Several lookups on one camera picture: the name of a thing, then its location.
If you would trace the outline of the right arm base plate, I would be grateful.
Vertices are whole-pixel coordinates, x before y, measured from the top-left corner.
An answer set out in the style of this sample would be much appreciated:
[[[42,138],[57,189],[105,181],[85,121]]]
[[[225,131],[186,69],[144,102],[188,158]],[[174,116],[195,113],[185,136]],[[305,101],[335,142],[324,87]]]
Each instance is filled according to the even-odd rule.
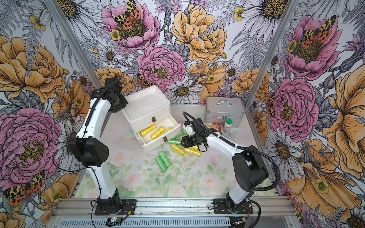
[[[248,200],[243,200],[236,204],[229,198],[213,199],[213,210],[215,214],[243,214],[249,215],[253,213],[252,204]]]

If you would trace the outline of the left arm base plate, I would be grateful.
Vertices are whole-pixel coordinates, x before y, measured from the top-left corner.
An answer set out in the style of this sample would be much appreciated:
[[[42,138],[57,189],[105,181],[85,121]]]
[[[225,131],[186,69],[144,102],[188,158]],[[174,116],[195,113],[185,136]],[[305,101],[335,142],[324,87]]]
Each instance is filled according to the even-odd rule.
[[[135,199],[100,199],[97,198],[96,216],[134,215],[137,200]]]

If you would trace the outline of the white drawer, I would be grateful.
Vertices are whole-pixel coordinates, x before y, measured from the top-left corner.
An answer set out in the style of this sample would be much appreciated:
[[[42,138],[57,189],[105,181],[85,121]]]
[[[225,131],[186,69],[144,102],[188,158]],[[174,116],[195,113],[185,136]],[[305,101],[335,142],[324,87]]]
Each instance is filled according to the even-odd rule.
[[[150,130],[146,135],[142,135],[141,132],[151,126],[156,126],[153,130]],[[142,145],[144,151],[149,152],[162,144],[173,139],[181,131],[181,124],[178,123],[172,116],[168,116],[164,120],[155,122],[154,124],[148,124],[139,132],[135,132],[135,136],[138,142]]]

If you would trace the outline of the white drawer cabinet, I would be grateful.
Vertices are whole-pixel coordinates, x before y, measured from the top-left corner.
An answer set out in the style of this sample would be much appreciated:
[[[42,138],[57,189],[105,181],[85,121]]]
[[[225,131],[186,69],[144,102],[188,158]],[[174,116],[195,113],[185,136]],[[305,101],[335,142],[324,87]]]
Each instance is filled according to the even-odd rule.
[[[128,104],[122,113],[137,133],[171,115],[170,101],[157,86],[150,86],[126,96]]]

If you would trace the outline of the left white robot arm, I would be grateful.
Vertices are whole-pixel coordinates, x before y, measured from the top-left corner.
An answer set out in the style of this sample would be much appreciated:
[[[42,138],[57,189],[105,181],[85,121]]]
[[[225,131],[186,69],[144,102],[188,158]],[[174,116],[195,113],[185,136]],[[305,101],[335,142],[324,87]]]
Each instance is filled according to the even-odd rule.
[[[102,169],[102,164],[109,157],[109,149],[101,142],[101,136],[110,115],[128,104],[122,95],[121,79],[121,76],[107,78],[102,88],[93,90],[86,120],[77,136],[67,145],[76,160],[90,168],[94,175],[93,181],[99,193],[96,206],[113,211],[120,209],[121,202],[109,172]]]

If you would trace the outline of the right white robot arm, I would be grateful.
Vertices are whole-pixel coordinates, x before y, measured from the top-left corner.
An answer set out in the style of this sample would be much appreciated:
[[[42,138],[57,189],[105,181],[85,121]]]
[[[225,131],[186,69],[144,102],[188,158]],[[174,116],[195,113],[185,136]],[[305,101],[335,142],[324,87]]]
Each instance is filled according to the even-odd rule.
[[[272,185],[260,187],[269,177],[269,172],[263,161],[267,156],[256,147],[235,144],[214,128],[205,126],[201,119],[186,121],[183,129],[188,134],[181,140],[181,146],[185,149],[203,145],[205,149],[215,149],[231,158],[237,183],[226,195],[225,204],[229,213],[238,213],[255,192],[274,188]]]

